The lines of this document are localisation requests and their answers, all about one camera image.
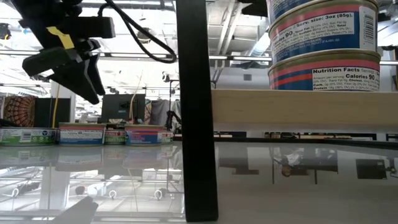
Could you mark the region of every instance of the shelf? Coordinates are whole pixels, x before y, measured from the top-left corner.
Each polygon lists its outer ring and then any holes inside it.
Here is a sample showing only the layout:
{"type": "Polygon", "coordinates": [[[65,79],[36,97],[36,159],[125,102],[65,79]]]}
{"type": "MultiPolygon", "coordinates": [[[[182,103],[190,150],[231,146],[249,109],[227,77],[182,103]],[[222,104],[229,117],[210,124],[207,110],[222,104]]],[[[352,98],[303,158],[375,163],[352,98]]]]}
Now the shelf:
{"type": "Polygon", "coordinates": [[[212,90],[217,131],[398,133],[398,93],[212,90]]]}

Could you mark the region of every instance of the stacked cans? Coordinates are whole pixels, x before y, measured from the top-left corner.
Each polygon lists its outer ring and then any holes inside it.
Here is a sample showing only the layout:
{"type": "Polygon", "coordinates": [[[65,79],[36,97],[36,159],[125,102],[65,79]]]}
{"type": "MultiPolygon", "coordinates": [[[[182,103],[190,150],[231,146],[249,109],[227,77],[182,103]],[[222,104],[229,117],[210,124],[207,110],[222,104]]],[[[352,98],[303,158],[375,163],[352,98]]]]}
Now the stacked cans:
{"type": "Polygon", "coordinates": [[[273,90],[379,91],[375,0],[267,0],[273,90]]]}

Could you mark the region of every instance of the yellow tape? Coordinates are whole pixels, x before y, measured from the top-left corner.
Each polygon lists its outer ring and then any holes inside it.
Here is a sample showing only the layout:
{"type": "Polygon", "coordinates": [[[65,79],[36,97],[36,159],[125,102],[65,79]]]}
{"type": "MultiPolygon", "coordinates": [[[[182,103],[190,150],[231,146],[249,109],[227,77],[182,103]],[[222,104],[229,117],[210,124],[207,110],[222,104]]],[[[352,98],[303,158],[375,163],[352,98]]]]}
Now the yellow tape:
{"type": "Polygon", "coordinates": [[[47,30],[51,34],[57,35],[60,38],[64,49],[72,49],[72,48],[75,47],[75,45],[73,44],[72,39],[70,38],[69,34],[63,34],[56,27],[47,27],[47,30]]]}

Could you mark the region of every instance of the black cable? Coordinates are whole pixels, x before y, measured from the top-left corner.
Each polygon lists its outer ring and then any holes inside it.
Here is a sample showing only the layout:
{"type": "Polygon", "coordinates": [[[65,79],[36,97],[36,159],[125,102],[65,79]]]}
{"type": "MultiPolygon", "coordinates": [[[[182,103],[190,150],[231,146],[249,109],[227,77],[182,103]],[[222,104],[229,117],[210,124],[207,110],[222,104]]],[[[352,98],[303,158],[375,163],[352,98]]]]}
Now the black cable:
{"type": "Polygon", "coordinates": [[[137,42],[139,48],[145,52],[145,54],[147,54],[150,58],[154,59],[157,62],[162,62],[162,63],[174,63],[177,60],[177,56],[175,54],[175,52],[173,51],[173,49],[171,49],[169,46],[167,46],[165,43],[163,43],[161,40],[159,40],[158,38],[156,38],[155,36],[153,36],[150,32],[146,31],[144,28],[142,28],[140,25],[138,25],[136,22],[134,22],[134,20],[132,20],[125,12],[123,12],[123,10],[120,9],[119,6],[117,6],[113,0],[105,0],[106,3],[103,4],[101,7],[99,7],[98,10],[98,16],[102,17],[103,15],[103,11],[106,7],[111,7],[113,8],[118,14],[119,16],[122,18],[124,24],[126,25],[127,29],[129,30],[130,34],[132,35],[132,38],[137,42]],[[150,40],[153,40],[157,45],[161,46],[163,49],[165,49],[168,53],[170,53],[170,55],[172,56],[171,59],[162,59],[162,58],[158,58],[155,55],[153,55],[152,53],[150,53],[141,42],[139,42],[139,39],[137,37],[137,35],[134,33],[133,29],[131,28],[130,24],[136,28],[139,32],[143,33],[145,36],[147,36],[148,38],[150,38],[150,40]]]}

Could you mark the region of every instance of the black vertical pole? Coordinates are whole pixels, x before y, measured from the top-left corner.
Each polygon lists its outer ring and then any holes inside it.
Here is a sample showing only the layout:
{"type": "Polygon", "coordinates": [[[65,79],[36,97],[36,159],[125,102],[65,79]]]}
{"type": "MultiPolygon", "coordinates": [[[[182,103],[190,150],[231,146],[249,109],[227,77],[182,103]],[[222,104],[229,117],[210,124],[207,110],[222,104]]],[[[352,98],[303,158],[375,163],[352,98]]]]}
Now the black vertical pole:
{"type": "Polygon", "coordinates": [[[218,219],[205,0],[177,0],[182,153],[188,222],[218,219]]]}

